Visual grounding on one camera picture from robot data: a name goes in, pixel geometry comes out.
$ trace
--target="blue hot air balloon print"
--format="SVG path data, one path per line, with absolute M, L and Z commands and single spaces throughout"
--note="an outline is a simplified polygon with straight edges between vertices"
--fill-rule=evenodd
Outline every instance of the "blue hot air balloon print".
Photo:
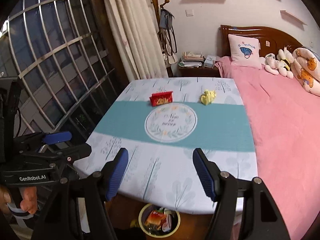
M 251 55 L 253 55 L 252 50 L 249 48 L 241 47 L 240 50 L 244 54 L 245 58 L 249 58 Z

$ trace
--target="metal window grille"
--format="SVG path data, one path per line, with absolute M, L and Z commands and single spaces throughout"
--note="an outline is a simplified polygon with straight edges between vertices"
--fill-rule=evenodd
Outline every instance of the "metal window grille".
M 0 29 L 0 72 L 25 86 L 20 135 L 72 130 L 74 144 L 87 140 L 120 92 L 101 40 L 91 0 L 18 2 Z

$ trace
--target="human hand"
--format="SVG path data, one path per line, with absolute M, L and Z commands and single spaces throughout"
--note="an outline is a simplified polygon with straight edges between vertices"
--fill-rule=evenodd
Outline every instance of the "human hand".
M 37 211 L 37 188 L 26 187 L 22 194 L 23 200 L 20 203 L 20 207 L 24 212 L 34 214 Z M 11 202 L 11 197 L 7 188 L 0 186 L 0 209 L 4 214 L 10 214 L 10 210 L 7 203 Z

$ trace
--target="pink pillow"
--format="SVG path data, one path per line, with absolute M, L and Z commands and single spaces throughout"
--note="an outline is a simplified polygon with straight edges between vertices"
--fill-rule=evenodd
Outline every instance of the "pink pillow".
M 242 67 L 254 67 L 261 69 L 259 59 L 259 40 L 255 38 L 248 38 L 237 36 L 233 34 L 228 35 L 231 50 L 231 65 Z

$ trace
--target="plush toy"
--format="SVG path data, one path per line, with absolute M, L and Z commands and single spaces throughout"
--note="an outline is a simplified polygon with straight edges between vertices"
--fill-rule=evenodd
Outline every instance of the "plush toy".
M 293 73 L 290 71 L 290 64 L 294 62 L 292 54 L 285 47 L 284 50 L 280 49 L 277 59 L 273 53 L 266 55 L 266 60 L 268 65 L 265 65 L 265 70 L 273 75 L 278 75 L 279 73 L 290 79 L 293 78 Z

